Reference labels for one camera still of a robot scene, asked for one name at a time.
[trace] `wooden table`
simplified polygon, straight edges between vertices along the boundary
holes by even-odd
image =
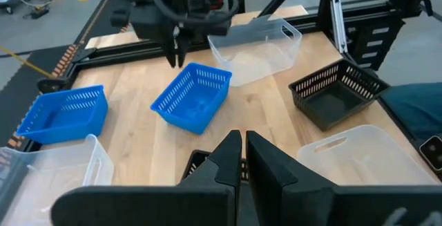
[[[296,6],[277,13],[292,17],[307,12]],[[237,15],[233,24],[247,23],[257,14]],[[136,41],[134,32],[126,32],[91,39],[87,48]],[[295,158],[302,146],[362,124],[385,130],[434,177],[378,102],[327,132],[320,131],[294,106],[287,86],[339,59],[340,54],[323,33],[303,35],[293,68],[231,87],[226,102],[202,135],[171,126],[150,110],[152,102],[181,71],[172,69],[164,57],[83,70],[73,88],[104,85],[109,111],[99,140],[115,165],[114,185],[175,185],[193,150],[214,150],[232,129],[240,129],[243,139],[246,130],[257,131]],[[210,50],[189,53],[189,62],[215,65]]]

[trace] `clear plastic bin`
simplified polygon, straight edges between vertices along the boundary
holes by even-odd
[[[302,35],[275,15],[232,26],[225,37],[208,36],[219,67],[233,73],[231,86],[240,86],[291,68]]]
[[[0,159],[1,207],[7,211],[1,225],[50,226],[50,208],[58,197],[81,186],[110,185],[114,171],[94,135],[83,144],[32,153],[3,147]],[[8,192],[14,186],[18,192],[12,197]]]
[[[436,185],[386,132],[371,125],[298,151],[298,161],[337,185]]]

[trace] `black plastic basket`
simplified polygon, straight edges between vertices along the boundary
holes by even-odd
[[[295,105],[322,131],[370,105],[389,87],[345,59],[289,85]]]
[[[191,154],[186,169],[182,175],[181,180],[190,176],[211,153],[206,151],[194,150]],[[249,174],[247,173],[247,163],[245,159],[241,159],[241,181],[249,181]]]

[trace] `gray floor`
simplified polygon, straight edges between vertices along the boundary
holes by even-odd
[[[25,6],[18,6],[13,15],[0,12],[0,45],[21,52],[71,44],[99,1],[61,0],[38,20],[22,18],[29,12]],[[246,0],[246,10],[261,10],[269,1]],[[434,10],[442,14],[442,0],[432,1]],[[287,0],[283,6],[311,7],[318,3],[319,0]],[[438,75],[442,69],[442,23],[427,15],[406,22],[378,74],[391,85],[442,81],[442,75]],[[19,67],[13,59],[0,59],[0,90]]]

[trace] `blue plastic basket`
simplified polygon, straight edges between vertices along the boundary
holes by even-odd
[[[41,144],[84,139],[89,133],[99,135],[107,110],[102,85],[40,95],[17,135]]]
[[[190,63],[151,106],[168,123],[201,134],[226,100],[232,73]]]

